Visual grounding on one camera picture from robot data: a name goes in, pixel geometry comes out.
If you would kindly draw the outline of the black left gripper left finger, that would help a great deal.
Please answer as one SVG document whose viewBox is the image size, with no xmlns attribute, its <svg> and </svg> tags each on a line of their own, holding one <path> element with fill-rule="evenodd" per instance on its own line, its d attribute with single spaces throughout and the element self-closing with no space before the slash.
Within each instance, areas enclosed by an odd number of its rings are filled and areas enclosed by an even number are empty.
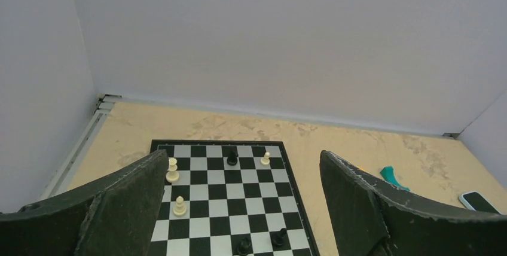
<svg viewBox="0 0 507 256">
<path fill-rule="evenodd" d="M 2 255 L 146 255 L 169 158 L 157 150 L 120 170 L 1 215 Z"/>
</svg>

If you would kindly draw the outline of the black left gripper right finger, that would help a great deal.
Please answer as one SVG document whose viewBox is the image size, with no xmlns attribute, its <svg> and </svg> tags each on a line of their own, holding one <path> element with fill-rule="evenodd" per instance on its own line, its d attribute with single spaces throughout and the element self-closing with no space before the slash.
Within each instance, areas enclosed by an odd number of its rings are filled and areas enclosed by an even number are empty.
<svg viewBox="0 0 507 256">
<path fill-rule="evenodd" d="M 506 216 L 436 202 L 330 151 L 320 177 L 340 255 L 505 255 Z"/>
</svg>

